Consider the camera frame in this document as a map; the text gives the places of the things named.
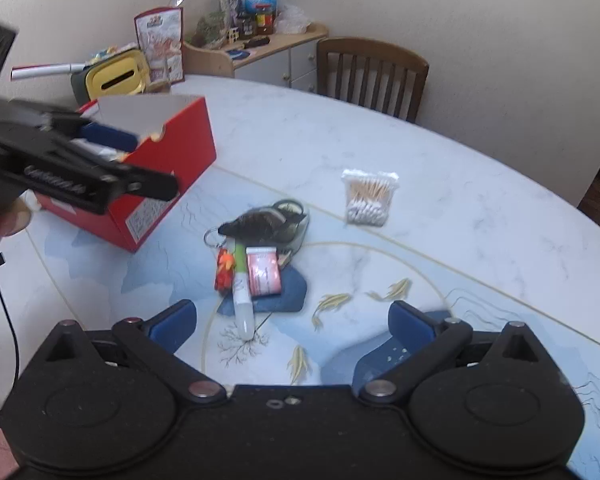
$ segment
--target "red box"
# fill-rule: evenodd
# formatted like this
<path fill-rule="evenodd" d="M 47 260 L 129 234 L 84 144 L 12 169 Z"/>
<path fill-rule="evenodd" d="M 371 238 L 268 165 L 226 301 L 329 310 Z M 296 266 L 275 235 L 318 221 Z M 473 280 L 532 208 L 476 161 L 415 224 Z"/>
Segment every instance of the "red box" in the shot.
<path fill-rule="evenodd" d="M 160 140 L 147 139 L 125 162 L 150 170 L 173 173 L 178 196 L 171 202 L 124 195 L 96 215 L 36 194 L 45 209 L 112 244 L 135 252 L 160 220 L 216 160 L 203 97 L 169 94 L 106 96 L 80 109 L 83 116 L 138 135 L 162 132 Z"/>

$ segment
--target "wooden chair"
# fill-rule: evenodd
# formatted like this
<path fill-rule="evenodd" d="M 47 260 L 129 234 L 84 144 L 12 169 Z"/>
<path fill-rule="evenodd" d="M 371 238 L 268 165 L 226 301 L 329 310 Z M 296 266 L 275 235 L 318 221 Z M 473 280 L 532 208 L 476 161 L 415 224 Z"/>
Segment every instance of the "wooden chair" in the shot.
<path fill-rule="evenodd" d="M 424 83 L 429 73 L 429 63 L 415 52 L 402 48 L 400 46 L 385 43 L 383 41 L 368 40 L 366 38 L 325 38 L 318 41 L 318 94 L 328 95 L 329 75 L 333 73 L 333 65 L 330 66 L 330 54 L 338 55 L 338 65 L 335 78 L 335 95 L 336 99 L 344 100 L 347 103 L 354 101 L 354 96 L 358 93 L 356 86 L 356 78 L 358 67 L 362 65 L 364 58 L 364 68 L 362 71 L 362 82 L 360 84 L 358 105 L 366 106 L 368 101 L 367 88 L 369 86 L 370 67 L 376 67 L 376 78 L 371 94 L 370 108 L 376 110 L 378 106 L 378 98 L 380 96 L 381 87 L 383 86 L 382 76 L 385 68 L 389 67 L 388 80 L 384 90 L 384 98 L 382 99 L 383 114 L 389 113 L 389 104 L 395 103 L 393 108 L 394 117 L 399 117 L 404 101 L 404 94 L 407 89 L 407 81 L 411 79 L 411 100 L 408 103 L 406 120 L 410 123 L 415 122 L 420 107 L 422 91 Z M 351 56 L 350 60 L 345 62 L 344 56 Z M 342 80 L 346 64 L 349 65 L 349 81 L 347 83 L 346 95 L 342 95 Z M 400 85 L 396 85 L 396 71 L 401 72 L 398 76 Z M 409 78 L 410 72 L 414 73 L 414 77 Z"/>

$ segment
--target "round table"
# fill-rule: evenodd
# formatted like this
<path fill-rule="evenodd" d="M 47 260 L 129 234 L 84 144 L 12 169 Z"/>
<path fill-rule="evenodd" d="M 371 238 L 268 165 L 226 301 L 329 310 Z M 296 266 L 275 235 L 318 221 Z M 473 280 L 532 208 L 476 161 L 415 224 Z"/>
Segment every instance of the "round table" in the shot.
<path fill-rule="evenodd" d="M 136 254 L 48 212 L 2 242 L 9 265 L 0 284 L 22 367 L 60 319 L 104 329 L 189 298 L 198 326 L 176 355 L 216 380 L 347 382 L 357 362 L 378 369 L 378 347 L 390 365 L 404 358 L 386 331 L 390 301 L 377 298 L 407 280 L 403 296 L 417 308 L 452 310 L 480 330 L 525 320 L 576 390 L 591 374 L 600 382 L 600 228 L 564 200 L 452 140 L 354 105 L 208 76 L 188 76 L 172 92 L 205 97 L 218 159 Z M 384 227 L 344 224 L 345 168 L 399 174 Z M 215 254 L 202 235 L 283 196 L 311 212 L 292 261 L 308 282 L 304 309 L 259 314 L 260 339 L 245 346 L 232 318 L 218 314 Z M 349 298 L 318 309 L 335 294 Z M 0 307 L 0 403 L 13 373 L 3 316 Z"/>

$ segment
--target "human hand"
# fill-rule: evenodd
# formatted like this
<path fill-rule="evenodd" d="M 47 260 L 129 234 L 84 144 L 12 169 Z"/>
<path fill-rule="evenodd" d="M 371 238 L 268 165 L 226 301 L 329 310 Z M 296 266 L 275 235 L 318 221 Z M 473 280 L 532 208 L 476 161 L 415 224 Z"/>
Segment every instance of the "human hand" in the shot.
<path fill-rule="evenodd" d="M 5 236 L 22 231 L 30 221 L 30 209 L 21 199 L 17 199 L 11 209 L 0 216 L 0 240 Z"/>

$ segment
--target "qr code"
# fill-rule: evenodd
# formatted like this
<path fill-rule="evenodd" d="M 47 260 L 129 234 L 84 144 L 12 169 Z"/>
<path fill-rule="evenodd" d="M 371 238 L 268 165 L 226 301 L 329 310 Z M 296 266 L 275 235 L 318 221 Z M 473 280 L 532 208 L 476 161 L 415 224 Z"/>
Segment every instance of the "qr code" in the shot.
<path fill-rule="evenodd" d="M 160 215 L 173 203 L 173 200 L 163 202 L 155 198 L 145 198 L 134 209 L 131 215 L 126 218 L 126 227 L 129 229 L 136 243 L 140 241 L 140 238 L 146 234 L 151 226 L 154 225 L 154 222 L 160 218 Z"/>

